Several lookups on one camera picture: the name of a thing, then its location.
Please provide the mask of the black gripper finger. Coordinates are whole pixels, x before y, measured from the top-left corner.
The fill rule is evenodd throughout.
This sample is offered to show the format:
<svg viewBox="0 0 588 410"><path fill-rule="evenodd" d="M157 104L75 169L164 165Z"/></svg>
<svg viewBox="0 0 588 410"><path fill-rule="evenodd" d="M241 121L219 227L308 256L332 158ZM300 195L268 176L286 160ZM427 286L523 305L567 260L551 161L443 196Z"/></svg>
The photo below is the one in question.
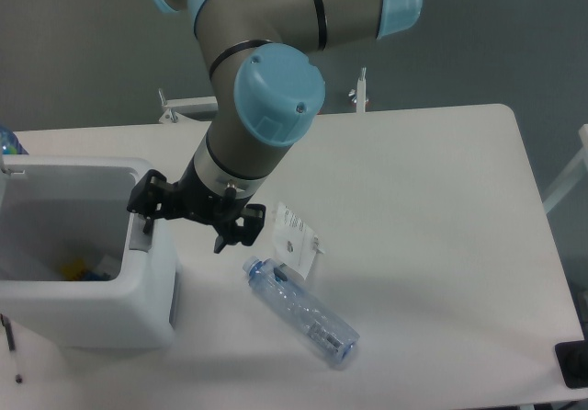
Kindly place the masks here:
<svg viewBox="0 0 588 410"><path fill-rule="evenodd" d="M154 222L164 217L167 186L166 177L159 171L150 169L132 189L127 211L144 219L143 233L152 233Z"/></svg>
<svg viewBox="0 0 588 410"><path fill-rule="evenodd" d="M266 220L266 206L247 204L226 221L216 221L213 228L217 233L213 252L219 254L228 245L252 246L263 230Z"/></svg>

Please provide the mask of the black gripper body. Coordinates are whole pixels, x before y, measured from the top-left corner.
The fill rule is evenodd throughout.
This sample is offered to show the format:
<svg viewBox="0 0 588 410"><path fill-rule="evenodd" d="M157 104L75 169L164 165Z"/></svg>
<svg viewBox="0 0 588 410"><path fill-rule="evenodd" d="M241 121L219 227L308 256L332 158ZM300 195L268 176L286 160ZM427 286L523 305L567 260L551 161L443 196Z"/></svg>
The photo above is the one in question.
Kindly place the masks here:
<svg viewBox="0 0 588 410"><path fill-rule="evenodd" d="M193 162L189 162L163 203L163 216L166 220L184 218L218 226L234 222L249 200L250 197L238 199L237 196L226 199L224 191L220 195L214 193L198 177Z"/></svg>

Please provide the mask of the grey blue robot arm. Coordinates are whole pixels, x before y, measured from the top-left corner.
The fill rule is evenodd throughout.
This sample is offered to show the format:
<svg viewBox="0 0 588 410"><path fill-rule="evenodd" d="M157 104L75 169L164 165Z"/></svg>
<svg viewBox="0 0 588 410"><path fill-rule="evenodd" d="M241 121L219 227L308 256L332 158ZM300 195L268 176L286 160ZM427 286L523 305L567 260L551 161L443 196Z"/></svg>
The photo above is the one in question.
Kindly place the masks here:
<svg viewBox="0 0 588 410"><path fill-rule="evenodd" d="M148 171L128 209L149 237L160 219L212 227L214 249L252 245L266 208L253 196L309 130L325 83L309 54L382 39L418 20L423 0L154 0L190 15L218 111L181 178Z"/></svg>

